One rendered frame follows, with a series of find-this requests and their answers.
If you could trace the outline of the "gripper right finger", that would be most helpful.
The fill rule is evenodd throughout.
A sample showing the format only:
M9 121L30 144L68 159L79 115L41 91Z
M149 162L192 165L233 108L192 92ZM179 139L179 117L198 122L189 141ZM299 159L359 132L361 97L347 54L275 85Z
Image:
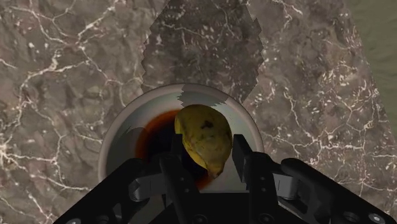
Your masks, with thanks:
M249 224L397 224L397 221L296 158L275 163L233 137L232 159L249 192Z

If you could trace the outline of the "yellow-green mango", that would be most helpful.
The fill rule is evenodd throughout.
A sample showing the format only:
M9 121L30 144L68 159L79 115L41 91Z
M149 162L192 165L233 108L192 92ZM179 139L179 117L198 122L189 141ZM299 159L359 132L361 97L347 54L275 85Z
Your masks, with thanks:
M216 179L232 152L232 131L225 116L202 104L184 107L175 116L174 131L182 135L190 158Z

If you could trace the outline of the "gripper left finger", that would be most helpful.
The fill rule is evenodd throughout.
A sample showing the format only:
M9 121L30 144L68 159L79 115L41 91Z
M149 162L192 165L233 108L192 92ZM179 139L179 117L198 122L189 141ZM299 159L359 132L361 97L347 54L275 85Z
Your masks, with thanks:
M195 224L188 200L198 194L192 176L182 166L183 136L174 135L171 149L150 163L130 158L103 179L53 224L131 224L150 198L164 195L170 205L158 215L165 224Z

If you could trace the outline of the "white bowl with dark centre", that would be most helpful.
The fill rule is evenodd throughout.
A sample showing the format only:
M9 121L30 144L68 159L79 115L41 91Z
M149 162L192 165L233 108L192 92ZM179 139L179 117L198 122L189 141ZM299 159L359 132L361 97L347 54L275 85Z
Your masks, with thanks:
M126 159L145 157L137 141L146 135L154 119L175 113L192 104L203 104L219 111L227 119L233 134L242 134L251 149L263 151L260 131L247 110L228 94L205 85L180 83L158 87L129 103L115 120L102 141L98 178L102 181Z

